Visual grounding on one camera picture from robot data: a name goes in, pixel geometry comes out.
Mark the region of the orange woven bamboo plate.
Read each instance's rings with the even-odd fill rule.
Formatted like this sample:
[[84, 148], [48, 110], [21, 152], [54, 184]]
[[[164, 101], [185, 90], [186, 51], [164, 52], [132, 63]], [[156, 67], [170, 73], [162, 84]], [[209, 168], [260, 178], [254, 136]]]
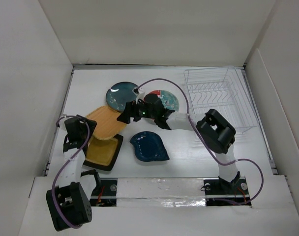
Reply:
[[127, 126], [127, 124], [117, 121], [119, 116], [118, 111], [109, 106], [102, 106], [86, 115], [86, 118], [97, 122], [93, 136], [105, 141], [119, 134]]

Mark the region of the round dark teal plate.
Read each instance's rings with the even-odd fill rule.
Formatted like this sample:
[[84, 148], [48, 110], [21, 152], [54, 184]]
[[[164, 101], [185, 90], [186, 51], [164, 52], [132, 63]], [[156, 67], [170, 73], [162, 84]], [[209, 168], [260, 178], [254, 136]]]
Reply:
[[119, 82], [111, 86], [106, 92], [106, 103], [113, 110], [122, 113], [126, 103], [136, 100], [134, 89], [137, 87], [132, 82]]

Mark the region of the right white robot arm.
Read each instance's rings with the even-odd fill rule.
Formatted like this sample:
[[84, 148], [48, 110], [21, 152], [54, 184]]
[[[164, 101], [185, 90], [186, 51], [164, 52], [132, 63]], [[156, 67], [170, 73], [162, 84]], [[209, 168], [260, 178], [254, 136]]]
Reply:
[[234, 156], [236, 130], [215, 109], [203, 114], [180, 113], [164, 107], [156, 94], [127, 102], [117, 121], [129, 124], [150, 118], [161, 129], [194, 131], [207, 150], [214, 155], [219, 167], [219, 187], [224, 193], [237, 188], [240, 172]]

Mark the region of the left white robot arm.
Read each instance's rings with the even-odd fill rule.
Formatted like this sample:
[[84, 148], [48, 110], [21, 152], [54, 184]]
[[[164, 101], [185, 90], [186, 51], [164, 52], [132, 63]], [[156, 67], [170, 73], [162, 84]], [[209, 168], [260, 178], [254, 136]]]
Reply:
[[92, 221], [90, 197], [101, 191], [102, 183], [96, 170], [82, 171], [96, 121], [64, 115], [56, 126], [67, 132], [62, 149], [64, 164], [46, 193], [46, 201], [54, 228], [59, 232], [78, 229]]

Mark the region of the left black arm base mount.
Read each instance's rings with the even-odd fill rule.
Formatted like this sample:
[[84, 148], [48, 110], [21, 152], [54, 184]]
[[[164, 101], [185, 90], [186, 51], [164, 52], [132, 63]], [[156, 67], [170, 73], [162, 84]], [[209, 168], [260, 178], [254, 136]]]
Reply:
[[90, 197], [92, 207], [116, 207], [117, 206], [117, 178], [102, 178], [101, 186], [96, 187]]

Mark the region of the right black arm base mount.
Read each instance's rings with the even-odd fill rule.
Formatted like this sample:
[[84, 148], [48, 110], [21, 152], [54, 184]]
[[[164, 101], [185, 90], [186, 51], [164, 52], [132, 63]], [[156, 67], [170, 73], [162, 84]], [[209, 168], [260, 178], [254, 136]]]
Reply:
[[236, 205], [226, 202], [223, 199], [237, 203], [244, 203], [250, 200], [246, 179], [244, 177], [241, 177], [232, 188], [221, 185], [218, 178], [206, 178], [203, 180], [203, 185], [200, 190], [205, 194], [206, 206], [208, 207]]

